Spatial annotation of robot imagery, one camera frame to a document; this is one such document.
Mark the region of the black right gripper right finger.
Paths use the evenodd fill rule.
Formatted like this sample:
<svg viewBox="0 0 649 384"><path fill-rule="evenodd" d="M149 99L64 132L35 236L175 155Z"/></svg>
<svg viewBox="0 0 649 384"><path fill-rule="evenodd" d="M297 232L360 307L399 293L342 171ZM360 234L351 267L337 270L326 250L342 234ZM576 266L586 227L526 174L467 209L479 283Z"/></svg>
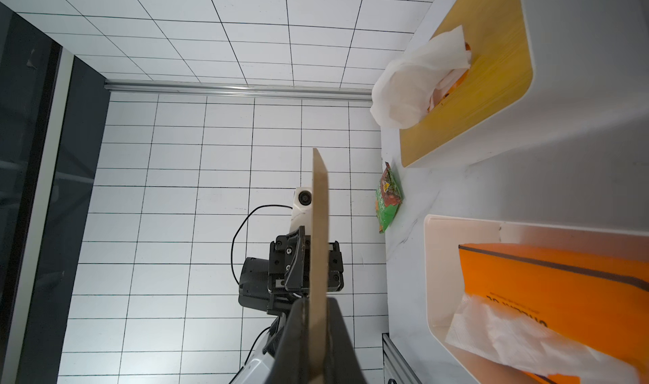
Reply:
<svg viewBox="0 0 649 384"><path fill-rule="evenodd" d="M334 384L366 383L338 302L334 298L328 298L327 306L328 328L324 382Z"/></svg>

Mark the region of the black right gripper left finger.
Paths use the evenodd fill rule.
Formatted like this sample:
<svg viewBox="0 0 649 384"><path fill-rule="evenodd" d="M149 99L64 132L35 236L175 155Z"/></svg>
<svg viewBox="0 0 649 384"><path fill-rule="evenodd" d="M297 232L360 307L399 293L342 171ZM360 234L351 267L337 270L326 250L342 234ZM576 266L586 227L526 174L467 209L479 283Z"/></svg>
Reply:
<svg viewBox="0 0 649 384"><path fill-rule="evenodd" d="M309 300L293 304L266 384L309 382Z"/></svg>

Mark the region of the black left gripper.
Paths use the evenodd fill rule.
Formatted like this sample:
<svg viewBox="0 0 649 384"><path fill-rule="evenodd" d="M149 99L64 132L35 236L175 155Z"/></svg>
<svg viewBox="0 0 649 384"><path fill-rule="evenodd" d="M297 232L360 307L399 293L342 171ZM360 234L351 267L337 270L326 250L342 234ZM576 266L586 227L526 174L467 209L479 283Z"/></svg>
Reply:
<svg viewBox="0 0 649 384"><path fill-rule="evenodd" d="M289 314L309 295L311 236L304 226L270 243L266 259L248 257L238 284L238 303L268 315Z"/></svg>

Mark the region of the white tissue sheet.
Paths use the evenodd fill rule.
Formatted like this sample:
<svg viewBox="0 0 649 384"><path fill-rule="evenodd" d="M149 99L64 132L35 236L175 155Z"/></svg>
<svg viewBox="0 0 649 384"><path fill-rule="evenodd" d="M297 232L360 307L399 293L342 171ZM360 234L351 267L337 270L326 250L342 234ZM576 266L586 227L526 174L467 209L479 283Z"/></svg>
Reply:
<svg viewBox="0 0 649 384"><path fill-rule="evenodd" d="M464 295L446 343L500 365L580 383L639 383L632 365L566 338L511 307Z"/></svg>
<svg viewBox="0 0 649 384"><path fill-rule="evenodd" d="M428 114L436 85L454 69L471 68L463 27L433 37L388 64L372 90L370 113L381 127L408 129Z"/></svg>

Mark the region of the orange tissue pack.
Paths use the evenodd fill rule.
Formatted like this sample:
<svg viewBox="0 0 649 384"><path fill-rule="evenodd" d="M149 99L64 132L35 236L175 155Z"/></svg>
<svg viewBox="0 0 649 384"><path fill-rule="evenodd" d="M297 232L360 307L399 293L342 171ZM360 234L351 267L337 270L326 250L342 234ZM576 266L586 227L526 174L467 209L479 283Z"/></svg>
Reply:
<svg viewBox="0 0 649 384"><path fill-rule="evenodd" d="M466 294L626 362L648 377L648 264L517 244L459 247Z"/></svg>
<svg viewBox="0 0 649 384"><path fill-rule="evenodd" d="M456 91L456 88L466 79L468 71L468 68L454 69L436 85L429 101L429 112Z"/></svg>

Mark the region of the yellow bamboo box lid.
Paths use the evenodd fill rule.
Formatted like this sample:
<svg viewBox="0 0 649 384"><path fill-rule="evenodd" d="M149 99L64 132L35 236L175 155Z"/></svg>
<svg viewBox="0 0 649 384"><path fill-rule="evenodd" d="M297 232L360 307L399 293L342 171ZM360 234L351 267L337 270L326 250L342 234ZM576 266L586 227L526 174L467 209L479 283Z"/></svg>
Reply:
<svg viewBox="0 0 649 384"><path fill-rule="evenodd" d="M400 132L405 167L424 167L453 142L523 97L533 78L521 0L457 0L437 29L462 26L473 53L461 85L419 124Z"/></svg>

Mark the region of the white tissue box base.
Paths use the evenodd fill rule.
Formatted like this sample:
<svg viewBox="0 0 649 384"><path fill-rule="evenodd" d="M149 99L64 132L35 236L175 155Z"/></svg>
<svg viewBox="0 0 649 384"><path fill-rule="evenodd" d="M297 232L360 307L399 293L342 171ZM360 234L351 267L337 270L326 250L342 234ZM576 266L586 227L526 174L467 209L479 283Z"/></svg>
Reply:
<svg viewBox="0 0 649 384"><path fill-rule="evenodd" d="M641 0L521 0L530 88L424 167L503 152L616 124L648 111L648 26Z"/></svg>

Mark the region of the green chips bag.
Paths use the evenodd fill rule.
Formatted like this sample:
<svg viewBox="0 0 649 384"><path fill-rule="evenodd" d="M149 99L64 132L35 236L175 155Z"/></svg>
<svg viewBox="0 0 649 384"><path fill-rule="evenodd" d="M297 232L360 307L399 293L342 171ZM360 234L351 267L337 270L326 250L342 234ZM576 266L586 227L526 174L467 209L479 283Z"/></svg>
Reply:
<svg viewBox="0 0 649 384"><path fill-rule="evenodd" d="M375 211L379 222L380 233L383 234L393 223L402 204L402 190L388 162L380 177L380 183L375 191Z"/></svg>

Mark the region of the aluminium mounting rail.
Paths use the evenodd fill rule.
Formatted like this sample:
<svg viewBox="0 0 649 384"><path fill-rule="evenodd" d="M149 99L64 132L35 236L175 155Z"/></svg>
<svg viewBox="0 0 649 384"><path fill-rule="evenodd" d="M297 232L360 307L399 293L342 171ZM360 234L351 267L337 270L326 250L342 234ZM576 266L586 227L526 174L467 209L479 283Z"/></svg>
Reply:
<svg viewBox="0 0 649 384"><path fill-rule="evenodd" d="M402 356L390 339L388 333L382 334L382 351L385 384L421 384L412 367Z"/></svg>

